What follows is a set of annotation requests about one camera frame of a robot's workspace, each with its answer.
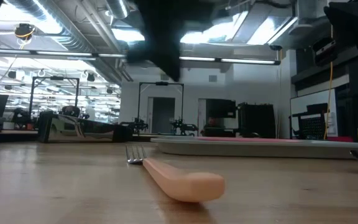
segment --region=red object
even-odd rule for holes
[[[222,137],[198,137],[205,141],[236,141],[236,142],[301,142],[294,139],[262,139],[262,138],[222,138]]]
[[[341,136],[341,137],[327,137],[328,141],[339,141],[339,142],[353,142],[352,137]]]

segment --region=fork tines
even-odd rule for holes
[[[146,158],[146,153],[142,145],[126,145],[125,153],[127,156],[127,162],[129,164],[143,164],[143,159]]]

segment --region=desk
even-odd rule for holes
[[[226,192],[204,204],[169,199],[125,144],[0,144],[0,223],[355,223],[358,162],[330,159],[150,157],[222,175]]]

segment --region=fork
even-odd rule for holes
[[[146,158],[141,145],[126,146],[125,150],[127,162],[143,165],[158,186],[175,200],[205,202],[217,199],[224,193],[224,179],[220,175],[207,172],[186,173],[166,163]]]

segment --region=metal frame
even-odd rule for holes
[[[78,94],[79,94],[79,90],[80,90],[80,79],[79,78],[65,78],[65,77],[59,77],[59,78],[61,78],[61,80],[76,80],[77,81],[77,86],[76,86],[76,89],[75,89],[75,106],[77,106],[77,104],[78,104]],[[42,81],[44,81],[46,79],[49,79],[49,80],[54,80],[55,79],[56,80],[56,77],[32,77],[29,114],[32,114],[32,101],[34,99],[34,90],[39,85],[39,84],[35,85],[35,81],[37,79],[42,79]]]
[[[183,83],[165,83],[165,82],[140,82],[139,83],[139,94],[137,99],[137,119],[139,120],[139,113],[140,113],[140,89],[142,88],[143,84],[149,85],[159,85],[159,86],[169,86],[169,85],[180,85],[181,86],[181,115],[180,118],[183,119],[183,96],[185,95],[185,84]]]

